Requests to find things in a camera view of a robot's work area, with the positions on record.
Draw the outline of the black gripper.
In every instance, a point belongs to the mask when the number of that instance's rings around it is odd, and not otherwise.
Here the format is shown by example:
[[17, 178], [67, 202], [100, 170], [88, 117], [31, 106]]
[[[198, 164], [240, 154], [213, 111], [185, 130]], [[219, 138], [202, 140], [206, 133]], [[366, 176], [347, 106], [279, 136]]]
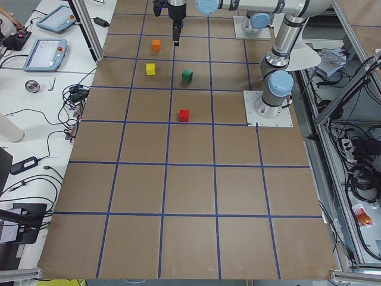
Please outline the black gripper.
[[173, 43], [179, 46], [180, 34], [182, 31], [182, 20], [186, 17], [186, 1], [185, 0], [153, 0], [153, 12], [156, 17], [161, 15], [163, 8], [168, 9], [169, 17], [173, 22]]

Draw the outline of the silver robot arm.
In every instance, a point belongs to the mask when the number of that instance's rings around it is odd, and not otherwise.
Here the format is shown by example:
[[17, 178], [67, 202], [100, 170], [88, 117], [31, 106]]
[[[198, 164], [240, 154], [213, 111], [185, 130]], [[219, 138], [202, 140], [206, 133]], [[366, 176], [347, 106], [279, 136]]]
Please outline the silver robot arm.
[[197, 10], [210, 15], [217, 9], [229, 11], [283, 13], [284, 17], [271, 50], [261, 60], [264, 91], [257, 99], [256, 113], [266, 119], [277, 117], [285, 98], [291, 94], [293, 77], [286, 71], [290, 54], [310, 17], [319, 15], [332, 1], [196, 1]]
[[[222, 7], [223, 1], [195, 1], [196, 9], [203, 15], [210, 15]], [[173, 21], [172, 35], [174, 46], [179, 46], [183, 20], [186, 17], [187, 1], [153, 1], [153, 12], [156, 17], [161, 15], [163, 8], [168, 9], [168, 16]], [[270, 15], [267, 13], [247, 12], [248, 26], [254, 29], [263, 29], [270, 24]]]

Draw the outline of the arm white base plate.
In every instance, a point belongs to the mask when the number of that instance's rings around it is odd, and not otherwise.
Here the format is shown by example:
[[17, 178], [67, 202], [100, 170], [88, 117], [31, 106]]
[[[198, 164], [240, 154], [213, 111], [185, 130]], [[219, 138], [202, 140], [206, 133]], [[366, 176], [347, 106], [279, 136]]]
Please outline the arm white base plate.
[[271, 39], [270, 29], [256, 29], [251, 25], [247, 16], [234, 16], [233, 24], [236, 39], [269, 41]]
[[284, 99], [278, 107], [267, 106], [262, 91], [244, 91], [246, 124], [249, 127], [292, 128], [291, 112]]

